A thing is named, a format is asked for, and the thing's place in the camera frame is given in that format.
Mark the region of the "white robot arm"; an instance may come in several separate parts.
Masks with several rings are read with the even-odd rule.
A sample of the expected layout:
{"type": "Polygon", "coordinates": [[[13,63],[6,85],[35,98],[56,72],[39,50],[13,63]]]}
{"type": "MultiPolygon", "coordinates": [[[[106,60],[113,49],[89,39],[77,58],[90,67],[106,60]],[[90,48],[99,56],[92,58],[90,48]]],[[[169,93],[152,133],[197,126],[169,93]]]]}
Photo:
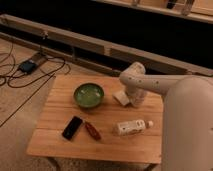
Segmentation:
{"type": "Polygon", "coordinates": [[[135,62],[119,79],[163,97],[162,171],[213,171],[213,77],[146,75],[135,62]]]}

